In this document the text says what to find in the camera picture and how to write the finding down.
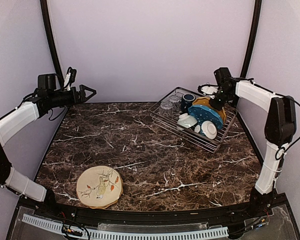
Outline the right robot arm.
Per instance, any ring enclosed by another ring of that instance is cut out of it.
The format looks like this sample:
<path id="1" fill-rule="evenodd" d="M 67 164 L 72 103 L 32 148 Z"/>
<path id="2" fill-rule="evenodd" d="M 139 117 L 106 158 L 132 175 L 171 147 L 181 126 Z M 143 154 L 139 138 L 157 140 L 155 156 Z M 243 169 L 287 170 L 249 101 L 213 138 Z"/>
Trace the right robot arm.
<path id="1" fill-rule="evenodd" d="M 252 79 L 232 77 L 227 67 L 214 71 L 217 92 L 209 100 L 212 108 L 220 110 L 235 98 L 245 99 L 267 113 L 264 127 L 266 153 L 261 172 L 250 193 L 245 213 L 256 217 L 272 203 L 284 155 L 297 130 L 296 108 L 291 96 L 283 96 L 254 83 Z"/>

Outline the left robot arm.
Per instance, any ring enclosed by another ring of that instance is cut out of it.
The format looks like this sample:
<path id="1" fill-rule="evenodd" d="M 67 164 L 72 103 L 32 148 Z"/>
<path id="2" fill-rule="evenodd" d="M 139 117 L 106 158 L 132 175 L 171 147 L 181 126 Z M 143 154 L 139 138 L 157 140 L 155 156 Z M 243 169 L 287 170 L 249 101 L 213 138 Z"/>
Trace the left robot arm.
<path id="1" fill-rule="evenodd" d="M 22 103 L 0 119 L 0 188 L 7 188 L 29 199 L 41 203 L 41 210 L 50 218 L 57 218 L 61 213 L 60 206 L 53 201 L 54 194 L 44 186 L 35 183 L 33 160 L 24 170 L 14 160 L 22 157 L 38 158 L 35 153 L 39 149 L 40 140 L 36 137 L 47 138 L 47 133 L 39 133 L 36 123 L 54 108 L 71 107 L 84 103 L 95 96 L 97 91 L 85 85 L 78 89 L 55 90 L 51 87 L 37 88 L 27 95 Z"/>

